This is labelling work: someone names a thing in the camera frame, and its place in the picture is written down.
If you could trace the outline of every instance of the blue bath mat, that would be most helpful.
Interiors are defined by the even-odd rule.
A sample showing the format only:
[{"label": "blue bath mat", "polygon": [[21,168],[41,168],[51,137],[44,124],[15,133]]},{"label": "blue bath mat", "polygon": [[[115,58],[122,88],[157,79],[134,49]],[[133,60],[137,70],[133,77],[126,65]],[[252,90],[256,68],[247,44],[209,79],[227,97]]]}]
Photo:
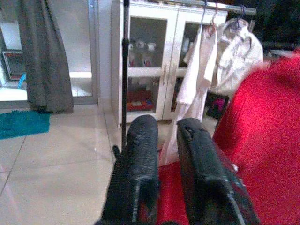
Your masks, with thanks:
[{"label": "blue bath mat", "polygon": [[46,133],[50,114],[37,111],[17,111],[0,114],[0,139]]}]

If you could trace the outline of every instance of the red cloth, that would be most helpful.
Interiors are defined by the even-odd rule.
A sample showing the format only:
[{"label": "red cloth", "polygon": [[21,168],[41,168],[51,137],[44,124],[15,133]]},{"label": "red cloth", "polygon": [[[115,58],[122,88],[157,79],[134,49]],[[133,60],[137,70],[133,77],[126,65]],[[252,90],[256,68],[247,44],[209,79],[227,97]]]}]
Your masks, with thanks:
[{"label": "red cloth", "polygon": [[300,224],[300,58],[248,76],[213,137],[262,224]]},{"label": "red cloth", "polygon": [[173,221],[180,225],[188,225],[181,186],[180,164],[172,163],[160,167],[159,180],[161,181],[161,189],[158,200],[157,224]]}]

